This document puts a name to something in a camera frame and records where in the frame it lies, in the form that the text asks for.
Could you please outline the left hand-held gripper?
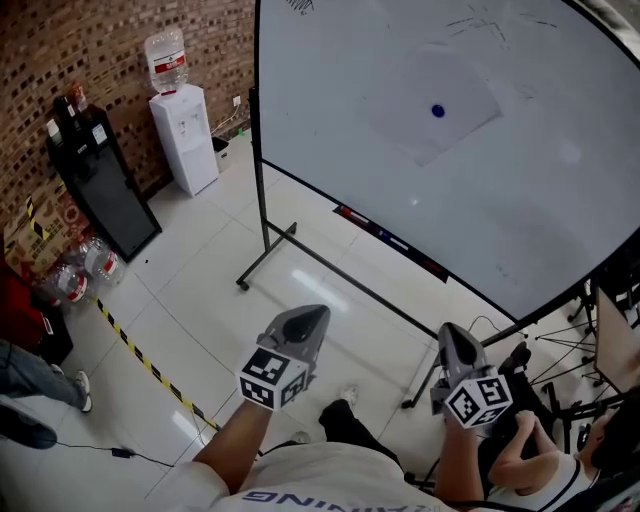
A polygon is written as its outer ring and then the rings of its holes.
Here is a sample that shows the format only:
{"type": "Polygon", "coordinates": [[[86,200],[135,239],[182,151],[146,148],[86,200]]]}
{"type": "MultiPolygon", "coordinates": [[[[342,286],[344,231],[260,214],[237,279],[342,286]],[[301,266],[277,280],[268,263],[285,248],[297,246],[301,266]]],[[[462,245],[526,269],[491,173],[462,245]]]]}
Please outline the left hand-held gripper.
{"type": "Polygon", "coordinates": [[[270,411],[294,401],[314,378],[330,318],[331,310],[323,304],[296,307],[274,317],[239,364],[240,395],[270,411]]]}

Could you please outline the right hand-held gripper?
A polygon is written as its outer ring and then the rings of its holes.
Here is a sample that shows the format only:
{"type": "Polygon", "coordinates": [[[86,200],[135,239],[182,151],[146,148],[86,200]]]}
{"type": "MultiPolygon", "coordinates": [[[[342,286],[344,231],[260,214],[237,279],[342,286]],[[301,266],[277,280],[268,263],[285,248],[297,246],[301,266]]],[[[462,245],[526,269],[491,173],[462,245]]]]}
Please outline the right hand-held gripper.
{"type": "Polygon", "coordinates": [[[509,386],[469,331],[447,322],[438,332],[441,378],[430,390],[434,415],[450,415],[464,429],[493,423],[512,404],[509,386]]]}

